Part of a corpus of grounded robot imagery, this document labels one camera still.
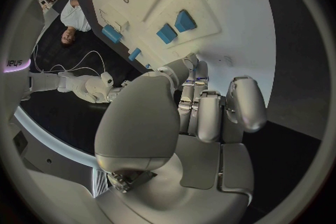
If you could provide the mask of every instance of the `person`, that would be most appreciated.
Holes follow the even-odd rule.
[[[71,46],[75,40],[75,32],[91,30],[87,19],[78,3],[78,0],[69,0],[60,14],[60,21],[67,27],[62,34],[61,45],[64,48]]]

